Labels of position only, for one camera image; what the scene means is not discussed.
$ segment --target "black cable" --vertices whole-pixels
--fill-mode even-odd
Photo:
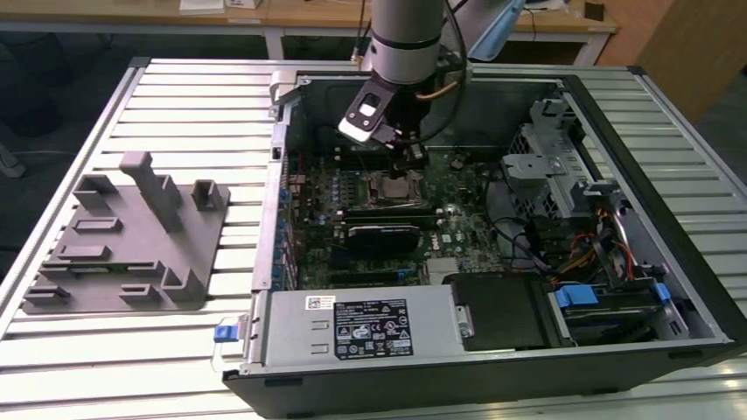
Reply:
[[[497,234],[502,237],[502,239],[505,239],[508,242],[514,244],[516,248],[518,248],[524,252],[524,255],[529,258],[530,262],[536,265],[536,268],[540,271],[545,272],[546,274],[557,275],[556,270],[553,270],[552,267],[549,267],[549,265],[546,265],[546,263],[544,261],[541,261],[541,259],[534,255],[534,253],[524,245],[521,245],[517,241],[513,241],[513,238],[510,238],[506,234],[504,234],[502,231],[497,227],[493,226],[493,229],[497,232]]]
[[[370,21],[367,21],[367,25],[365,26],[365,31],[362,32],[362,37],[359,37],[359,44],[362,45],[362,41],[365,40],[365,38],[369,37],[369,32],[370,32]]]
[[[532,15],[532,42],[537,40],[537,24],[534,24],[534,11],[524,8],[528,14]]]
[[[445,130],[448,124],[452,123],[462,104],[464,90],[466,88],[466,63],[469,62],[469,59],[466,58],[466,45],[464,44],[462,31],[458,28],[458,22],[456,22],[456,16],[453,15],[453,10],[448,4],[448,0],[442,0],[442,2],[445,4],[445,17],[452,25],[453,35],[456,36],[456,41],[458,42],[458,54],[461,55],[461,73],[458,75],[458,86],[456,87],[456,98],[453,99],[452,111],[442,120],[441,125],[425,136],[420,136],[420,138],[413,142],[402,142],[404,144],[420,144],[436,137],[441,131]]]
[[[5,162],[2,153],[0,153],[0,165],[2,165],[5,168],[11,168],[11,166]]]
[[[469,0],[461,0],[452,8],[453,14],[456,14],[460,10],[461,7],[464,7],[464,5],[466,4],[466,2],[469,2]],[[448,17],[442,18],[442,22],[441,22],[441,26],[445,25],[445,23],[448,22]]]
[[[510,241],[510,265],[513,265],[513,261],[516,260],[516,241],[518,240],[518,237],[524,236],[526,237],[526,233],[525,232],[518,232],[517,234],[513,235],[513,240]]]
[[[358,33],[354,37],[354,54],[359,53],[359,31],[362,31],[362,16],[365,15],[365,0],[359,0]]]

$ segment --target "slotted metal surface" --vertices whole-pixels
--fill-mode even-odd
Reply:
[[[73,164],[79,173],[117,175],[121,153],[153,153],[155,173],[177,183],[215,179],[230,189],[226,224],[209,282],[210,301],[198,311],[25,315],[17,310],[33,272],[53,247],[75,204],[62,194],[47,210],[13,267],[17,290],[0,332],[0,418],[257,418],[219,383],[239,345],[214,347],[211,328],[249,309],[249,285],[261,216],[266,153],[273,124],[267,83],[278,69],[350,70],[346,63],[154,59],[130,70],[117,90],[89,150]],[[624,143],[650,177],[685,231],[747,311],[747,204],[733,175],[688,126],[661,108],[645,80],[622,68],[476,66],[477,75],[577,74]],[[592,159],[609,174],[596,150]],[[0,292],[11,291],[7,278]],[[416,409],[345,418],[473,419],[744,418],[744,358],[674,372],[632,391],[501,404]]]

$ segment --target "label sticker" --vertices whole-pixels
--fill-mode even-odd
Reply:
[[[347,361],[413,354],[404,299],[338,302],[333,307],[337,359]]]
[[[306,296],[305,297],[305,310],[318,311],[329,310],[334,306],[334,296]]]

